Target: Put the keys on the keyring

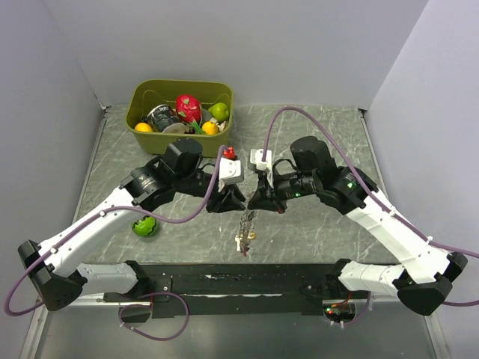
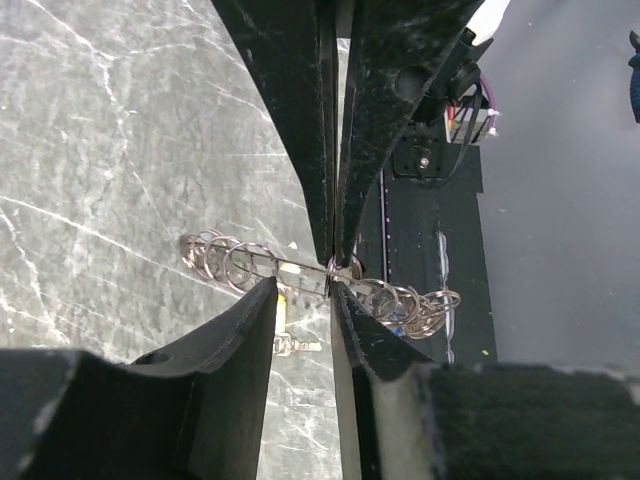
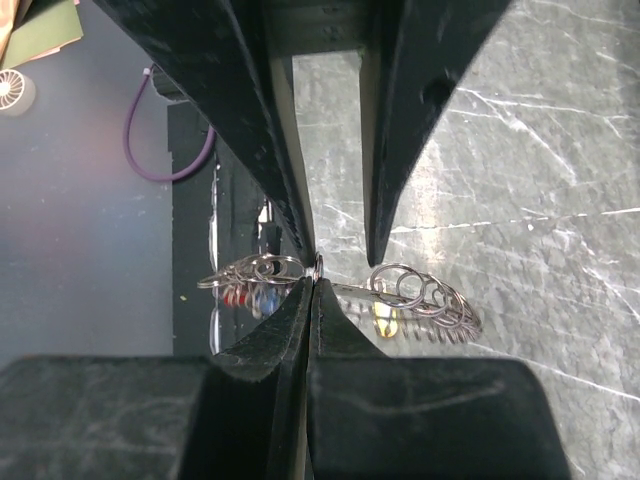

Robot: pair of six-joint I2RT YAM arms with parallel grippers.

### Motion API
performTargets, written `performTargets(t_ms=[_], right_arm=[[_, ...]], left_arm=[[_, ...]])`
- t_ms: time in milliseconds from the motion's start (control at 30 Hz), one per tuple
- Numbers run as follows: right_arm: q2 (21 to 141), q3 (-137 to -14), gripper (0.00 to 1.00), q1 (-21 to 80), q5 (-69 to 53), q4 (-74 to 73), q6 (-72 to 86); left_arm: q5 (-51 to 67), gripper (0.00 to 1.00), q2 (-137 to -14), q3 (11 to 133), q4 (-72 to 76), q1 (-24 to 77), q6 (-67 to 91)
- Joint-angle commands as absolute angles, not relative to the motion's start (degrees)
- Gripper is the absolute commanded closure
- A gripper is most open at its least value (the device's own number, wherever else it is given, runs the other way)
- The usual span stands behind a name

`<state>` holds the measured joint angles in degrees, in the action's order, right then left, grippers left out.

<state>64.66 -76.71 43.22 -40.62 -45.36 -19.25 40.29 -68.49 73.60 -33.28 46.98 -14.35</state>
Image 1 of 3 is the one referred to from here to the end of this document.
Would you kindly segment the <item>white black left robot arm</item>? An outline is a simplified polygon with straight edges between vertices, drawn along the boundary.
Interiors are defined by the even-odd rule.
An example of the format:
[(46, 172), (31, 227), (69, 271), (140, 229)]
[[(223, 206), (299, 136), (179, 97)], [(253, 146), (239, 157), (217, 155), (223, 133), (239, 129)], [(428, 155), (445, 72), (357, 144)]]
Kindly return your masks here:
[(211, 174), (201, 167), (203, 147), (194, 139), (177, 140), (164, 154), (136, 168), (111, 194), (63, 232), (41, 243), (31, 240), (18, 248), (27, 277), (50, 311), (60, 310), (83, 295), (118, 293), (133, 301), (146, 296), (152, 285), (144, 269), (133, 260), (109, 265), (88, 265), (85, 258), (122, 226), (170, 203), (175, 194), (202, 198), (198, 209), (222, 213), (244, 210), (238, 184), (244, 170), (237, 157), (222, 146)]

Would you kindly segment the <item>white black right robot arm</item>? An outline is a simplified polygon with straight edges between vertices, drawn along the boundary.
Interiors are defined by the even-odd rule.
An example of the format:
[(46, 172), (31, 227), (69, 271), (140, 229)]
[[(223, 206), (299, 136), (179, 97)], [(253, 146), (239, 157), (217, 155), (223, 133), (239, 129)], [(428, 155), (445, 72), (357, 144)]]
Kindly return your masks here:
[(374, 236), (398, 261), (396, 265), (338, 260), (323, 288), (335, 298), (368, 291), (396, 297), (407, 308), (429, 316), (445, 302), (468, 260), (434, 248), (400, 222), (376, 183), (358, 168), (338, 166), (324, 141), (307, 136), (290, 146), (293, 172), (280, 174), (271, 151), (251, 150), (249, 167), (258, 175), (250, 210), (284, 213), (287, 201), (315, 195)]

